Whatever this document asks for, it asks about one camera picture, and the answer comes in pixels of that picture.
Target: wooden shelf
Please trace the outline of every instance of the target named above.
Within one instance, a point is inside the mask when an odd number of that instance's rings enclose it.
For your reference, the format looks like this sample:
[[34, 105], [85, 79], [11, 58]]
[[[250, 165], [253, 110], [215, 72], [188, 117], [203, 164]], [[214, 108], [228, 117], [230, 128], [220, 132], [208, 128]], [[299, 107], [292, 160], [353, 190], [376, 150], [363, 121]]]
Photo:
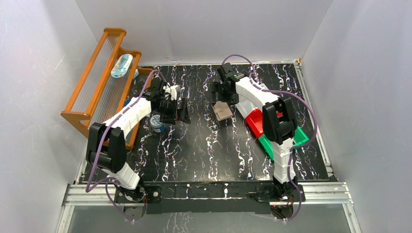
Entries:
[[[61, 112], [85, 137], [94, 122], [102, 123], [119, 112], [124, 105], [137, 68], [141, 52], [125, 50], [120, 45], [126, 35], [122, 28], [105, 28], [86, 68], [77, 83], [64, 111]], [[112, 78], [110, 71], [123, 54], [133, 56], [132, 66], [122, 78]], [[137, 68], [140, 74], [149, 74], [152, 69]], [[126, 147], [132, 149], [138, 125], [126, 137]]]

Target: marble surface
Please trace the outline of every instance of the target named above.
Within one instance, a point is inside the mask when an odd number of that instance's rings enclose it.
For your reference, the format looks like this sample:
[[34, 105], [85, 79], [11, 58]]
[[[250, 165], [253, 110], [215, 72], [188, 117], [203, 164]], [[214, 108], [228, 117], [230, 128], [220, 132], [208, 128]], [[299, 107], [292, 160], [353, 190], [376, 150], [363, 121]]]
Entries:
[[[218, 66], [162, 66], [166, 79], [181, 84], [188, 98], [191, 124], [167, 125], [165, 132], [151, 130], [149, 119], [140, 122], [135, 147], [127, 162], [145, 181], [256, 181], [271, 180], [273, 163], [263, 147], [250, 134], [233, 106], [234, 116], [218, 121], [208, 101], [207, 84], [218, 79]], [[234, 65], [239, 72], [250, 72], [247, 65]], [[293, 64], [256, 65], [256, 81], [269, 89], [287, 90], [303, 97]], [[137, 96], [147, 76], [132, 83], [127, 100]], [[310, 137], [313, 132], [309, 113], [293, 100], [298, 125]], [[293, 161], [300, 180], [327, 180], [327, 172], [317, 141], [299, 149]], [[81, 181], [89, 177], [87, 165]], [[94, 180], [105, 176], [97, 171]]]

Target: white wall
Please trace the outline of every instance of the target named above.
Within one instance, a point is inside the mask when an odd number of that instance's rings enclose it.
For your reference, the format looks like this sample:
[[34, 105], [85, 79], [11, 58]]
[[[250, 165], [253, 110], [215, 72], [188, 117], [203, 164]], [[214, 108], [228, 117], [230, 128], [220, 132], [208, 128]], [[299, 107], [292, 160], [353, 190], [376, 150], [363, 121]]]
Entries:
[[411, 232], [412, 1], [335, 0], [303, 58], [365, 233]]
[[74, 0], [0, 12], [0, 228], [54, 232], [86, 147], [60, 112], [97, 42]]
[[[76, 0], [94, 36], [123, 27], [140, 64], [302, 58], [332, 0]], [[233, 58], [231, 61], [242, 61]]]

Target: black marble table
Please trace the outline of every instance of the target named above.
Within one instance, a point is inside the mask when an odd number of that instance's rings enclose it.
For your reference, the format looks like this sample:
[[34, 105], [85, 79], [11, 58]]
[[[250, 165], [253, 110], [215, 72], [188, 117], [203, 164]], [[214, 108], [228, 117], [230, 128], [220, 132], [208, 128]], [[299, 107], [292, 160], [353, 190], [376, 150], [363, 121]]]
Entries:
[[[151, 130], [149, 119], [140, 122], [133, 150], [127, 162], [145, 181], [263, 181], [271, 180], [273, 163], [255, 139], [239, 113], [218, 121], [208, 101], [207, 84], [218, 79], [218, 66], [161, 66], [166, 79], [185, 87], [191, 124], [167, 125], [165, 132]], [[250, 72], [248, 65], [234, 65], [239, 72]], [[256, 81], [269, 89], [287, 90], [303, 97], [293, 64], [256, 65]], [[147, 76], [132, 83], [127, 100], [137, 96]], [[293, 99], [298, 125], [310, 137], [313, 132], [309, 112]], [[328, 180], [317, 141], [299, 149], [294, 169], [300, 180]], [[80, 180], [87, 182], [91, 166], [87, 165]], [[96, 171], [94, 181], [105, 177]]]

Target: gray floor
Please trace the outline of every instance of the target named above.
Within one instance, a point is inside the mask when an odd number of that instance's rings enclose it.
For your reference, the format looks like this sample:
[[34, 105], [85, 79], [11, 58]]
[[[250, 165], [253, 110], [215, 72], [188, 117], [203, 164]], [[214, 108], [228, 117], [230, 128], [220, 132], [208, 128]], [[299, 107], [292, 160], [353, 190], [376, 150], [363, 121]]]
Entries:
[[254, 213], [171, 213], [145, 215], [134, 225], [113, 206], [76, 206], [70, 233], [145, 232], [145, 233], [348, 233], [341, 204], [303, 205], [295, 219], [284, 224], [272, 216]]

